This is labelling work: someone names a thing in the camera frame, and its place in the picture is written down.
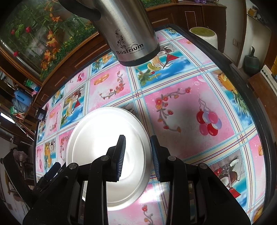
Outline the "white paper bowl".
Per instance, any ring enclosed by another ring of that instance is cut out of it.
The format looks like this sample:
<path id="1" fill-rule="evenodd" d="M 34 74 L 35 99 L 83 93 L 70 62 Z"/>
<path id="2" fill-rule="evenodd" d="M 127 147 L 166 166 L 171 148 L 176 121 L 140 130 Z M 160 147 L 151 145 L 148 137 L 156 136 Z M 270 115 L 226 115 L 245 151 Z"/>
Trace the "white paper bowl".
<path id="1" fill-rule="evenodd" d="M 122 210 L 146 189 L 152 166 L 148 134 L 128 110 L 101 107 L 88 113 L 73 129 L 66 150 L 66 165 L 86 165 L 105 155 L 120 135 L 126 138 L 123 169 L 118 182 L 107 183 L 108 210 Z"/>

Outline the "small black device on table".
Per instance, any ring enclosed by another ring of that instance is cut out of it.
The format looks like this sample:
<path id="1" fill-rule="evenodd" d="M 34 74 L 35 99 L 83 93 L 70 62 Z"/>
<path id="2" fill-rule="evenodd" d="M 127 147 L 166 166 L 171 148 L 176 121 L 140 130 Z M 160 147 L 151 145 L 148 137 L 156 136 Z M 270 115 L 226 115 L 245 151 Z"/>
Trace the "small black device on table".
<path id="1" fill-rule="evenodd" d="M 37 118 L 39 121 L 44 121 L 46 118 L 47 111 L 41 107 L 38 107 L 35 113 L 35 118 Z"/>

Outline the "floral tablecloth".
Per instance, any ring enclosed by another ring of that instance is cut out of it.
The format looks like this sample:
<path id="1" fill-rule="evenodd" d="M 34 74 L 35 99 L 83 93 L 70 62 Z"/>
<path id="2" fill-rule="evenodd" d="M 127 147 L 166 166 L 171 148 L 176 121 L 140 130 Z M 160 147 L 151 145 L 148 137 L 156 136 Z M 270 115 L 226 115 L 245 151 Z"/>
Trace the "floral tablecloth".
<path id="1" fill-rule="evenodd" d="M 93 63 L 47 99 L 38 127 L 36 177 L 63 164 L 71 133 L 87 113 L 122 107 L 149 135 L 188 164 L 206 163 L 251 222 L 261 216 L 266 172 L 262 143 L 249 107 L 229 77 L 173 28 L 157 31 L 161 51 L 137 67 Z"/>

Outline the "blue thermos jug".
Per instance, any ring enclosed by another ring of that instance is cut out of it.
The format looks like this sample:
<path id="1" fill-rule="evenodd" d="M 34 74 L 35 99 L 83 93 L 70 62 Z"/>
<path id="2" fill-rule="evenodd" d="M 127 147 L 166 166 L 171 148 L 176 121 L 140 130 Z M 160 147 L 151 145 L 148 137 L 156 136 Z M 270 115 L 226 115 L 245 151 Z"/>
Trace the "blue thermos jug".
<path id="1" fill-rule="evenodd" d="M 23 92 L 20 89 L 17 89 L 16 91 L 14 91 L 14 95 L 15 98 L 20 101 L 21 103 L 30 106 L 32 103 L 32 98 L 31 96 L 29 96 L 28 94 L 26 94 L 25 92 Z"/>

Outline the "dark green gourd vase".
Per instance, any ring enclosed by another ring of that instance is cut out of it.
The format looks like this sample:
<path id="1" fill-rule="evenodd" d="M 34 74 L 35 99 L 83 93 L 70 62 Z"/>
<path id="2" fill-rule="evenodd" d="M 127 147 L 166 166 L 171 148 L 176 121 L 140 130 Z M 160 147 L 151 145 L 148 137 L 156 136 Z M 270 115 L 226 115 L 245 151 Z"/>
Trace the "dark green gourd vase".
<path id="1" fill-rule="evenodd" d="M 260 61 L 254 56 L 255 48 L 252 46 L 251 53 L 244 57 L 243 68 L 246 74 L 253 76 L 260 71 Z"/>

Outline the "green top plastic stool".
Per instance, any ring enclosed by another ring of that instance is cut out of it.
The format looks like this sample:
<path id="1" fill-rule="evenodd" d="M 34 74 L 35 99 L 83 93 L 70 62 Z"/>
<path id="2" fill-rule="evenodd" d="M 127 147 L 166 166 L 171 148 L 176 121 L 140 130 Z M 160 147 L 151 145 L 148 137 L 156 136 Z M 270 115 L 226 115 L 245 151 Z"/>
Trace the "green top plastic stool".
<path id="1" fill-rule="evenodd" d="M 218 49 L 218 37 L 213 30 L 205 27 L 193 27 L 189 31 Z"/>

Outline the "flower mural glass panel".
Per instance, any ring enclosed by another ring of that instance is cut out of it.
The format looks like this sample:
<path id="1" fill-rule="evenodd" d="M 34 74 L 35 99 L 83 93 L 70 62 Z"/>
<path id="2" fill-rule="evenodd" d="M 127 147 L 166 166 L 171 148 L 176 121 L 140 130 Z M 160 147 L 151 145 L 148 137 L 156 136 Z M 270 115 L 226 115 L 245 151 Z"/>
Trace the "flower mural glass panel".
<path id="1" fill-rule="evenodd" d="M 83 41 L 99 33 L 90 20 L 69 12 L 59 2 L 1 1 L 1 46 L 41 80 Z M 162 2 L 142 3 L 146 8 Z M 92 69 L 100 70 L 115 61 L 110 49 Z"/>

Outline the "stainless steel thermos jug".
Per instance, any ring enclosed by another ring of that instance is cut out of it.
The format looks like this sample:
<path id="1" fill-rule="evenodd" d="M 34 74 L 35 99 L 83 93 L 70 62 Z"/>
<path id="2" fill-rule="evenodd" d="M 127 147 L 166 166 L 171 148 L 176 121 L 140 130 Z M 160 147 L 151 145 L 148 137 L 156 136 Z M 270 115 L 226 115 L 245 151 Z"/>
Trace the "stainless steel thermos jug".
<path id="1" fill-rule="evenodd" d="M 60 1 L 69 12 L 90 20 L 120 64 L 134 67 L 150 61 L 160 45 L 142 1 Z"/>

